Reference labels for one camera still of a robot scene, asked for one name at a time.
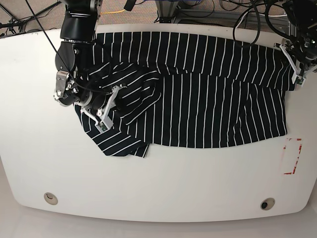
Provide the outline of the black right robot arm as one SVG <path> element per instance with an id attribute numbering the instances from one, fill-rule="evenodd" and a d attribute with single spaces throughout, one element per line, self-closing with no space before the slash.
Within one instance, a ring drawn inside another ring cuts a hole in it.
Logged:
<path id="1" fill-rule="evenodd" d="M 98 87 L 92 77 L 93 47 L 104 44 L 96 39 L 101 16 L 101 0 L 65 0 L 65 16 L 61 28 L 62 42 L 55 56 L 57 69 L 55 99 L 63 106 L 78 104 L 92 110 L 105 106 L 112 89 Z"/>

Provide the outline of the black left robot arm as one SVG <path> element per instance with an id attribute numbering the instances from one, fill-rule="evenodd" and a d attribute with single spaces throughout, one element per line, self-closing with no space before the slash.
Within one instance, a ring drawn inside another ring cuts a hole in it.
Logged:
<path id="1" fill-rule="evenodd" d="M 290 23 L 296 27 L 292 54 L 304 65 L 317 63 L 317 2 L 288 0 L 282 4 Z"/>

